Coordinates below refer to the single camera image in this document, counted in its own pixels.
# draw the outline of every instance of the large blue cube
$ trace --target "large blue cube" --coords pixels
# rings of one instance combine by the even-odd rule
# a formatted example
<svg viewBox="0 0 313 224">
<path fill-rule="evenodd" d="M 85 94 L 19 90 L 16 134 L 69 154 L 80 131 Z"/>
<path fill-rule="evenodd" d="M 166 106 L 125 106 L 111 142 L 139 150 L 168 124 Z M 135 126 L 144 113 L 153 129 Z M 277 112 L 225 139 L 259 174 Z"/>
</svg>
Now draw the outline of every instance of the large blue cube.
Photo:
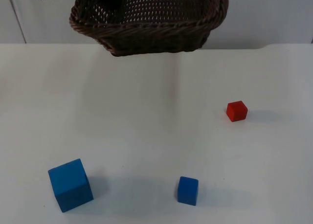
<svg viewBox="0 0 313 224">
<path fill-rule="evenodd" d="M 180 203 L 196 206 L 198 186 L 199 181 L 197 179 L 180 177 L 177 190 L 177 201 Z"/>
<path fill-rule="evenodd" d="M 54 196 L 62 212 L 93 200 L 86 172 L 80 159 L 48 171 Z"/>
</svg>

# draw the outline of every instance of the brown wicker basket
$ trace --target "brown wicker basket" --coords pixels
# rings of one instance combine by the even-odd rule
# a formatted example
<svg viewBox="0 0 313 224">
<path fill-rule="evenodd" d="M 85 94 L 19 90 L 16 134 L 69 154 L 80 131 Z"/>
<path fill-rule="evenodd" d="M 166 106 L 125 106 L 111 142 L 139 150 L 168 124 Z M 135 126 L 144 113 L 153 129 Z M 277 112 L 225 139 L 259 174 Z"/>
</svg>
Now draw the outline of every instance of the brown wicker basket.
<svg viewBox="0 0 313 224">
<path fill-rule="evenodd" d="M 226 17 L 228 0 L 123 0 L 109 10 L 100 0 L 76 0 L 71 27 L 114 56 L 194 51 Z"/>
</svg>

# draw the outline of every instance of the red block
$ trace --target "red block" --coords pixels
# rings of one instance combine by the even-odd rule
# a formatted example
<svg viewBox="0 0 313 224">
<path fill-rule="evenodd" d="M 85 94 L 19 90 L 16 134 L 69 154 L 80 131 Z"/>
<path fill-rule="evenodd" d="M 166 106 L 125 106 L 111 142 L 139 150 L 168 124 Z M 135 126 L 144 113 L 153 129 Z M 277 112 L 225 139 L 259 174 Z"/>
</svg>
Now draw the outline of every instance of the red block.
<svg viewBox="0 0 313 224">
<path fill-rule="evenodd" d="M 229 103 L 227 105 L 226 114 L 228 115 L 231 122 L 244 120 L 246 118 L 246 114 L 248 113 L 248 108 L 242 101 Z"/>
</svg>

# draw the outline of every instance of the white table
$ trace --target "white table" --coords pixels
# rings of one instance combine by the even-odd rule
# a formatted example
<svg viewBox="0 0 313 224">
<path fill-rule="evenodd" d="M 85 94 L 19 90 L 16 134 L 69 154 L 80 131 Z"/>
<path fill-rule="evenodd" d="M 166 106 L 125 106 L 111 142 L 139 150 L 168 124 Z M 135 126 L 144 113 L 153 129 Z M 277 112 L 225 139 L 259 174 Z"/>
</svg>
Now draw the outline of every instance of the white table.
<svg viewBox="0 0 313 224">
<path fill-rule="evenodd" d="M 312 110 L 313 45 L 0 45 L 1 223 L 311 224 Z M 62 213 L 47 171 L 76 158 L 95 200 Z M 198 206 L 175 200 L 180 176 Z"/>
</svg>

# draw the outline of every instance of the white wall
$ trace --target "white wall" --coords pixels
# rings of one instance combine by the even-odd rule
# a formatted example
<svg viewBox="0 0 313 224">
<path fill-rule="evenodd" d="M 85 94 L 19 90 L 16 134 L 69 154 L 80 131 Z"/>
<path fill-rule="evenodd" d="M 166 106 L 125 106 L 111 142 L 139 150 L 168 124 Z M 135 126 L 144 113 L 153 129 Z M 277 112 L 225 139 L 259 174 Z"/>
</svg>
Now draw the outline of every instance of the white wall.
<svg viewBox="0 0 313 224">
<path fill-rule="evenodd" d="M 10 0 L 0 0 L 0 43 L 24 43 Z"/>
<path fill-rule="evenodd" d="M 75 0 L 13 0 L 28 43 L 94 43 L 68 23 Z M 205 48 L 254 48 L 271 43 L 310 43 L 312 0 L 230 0 L 224 23 Z"/>
</svg>

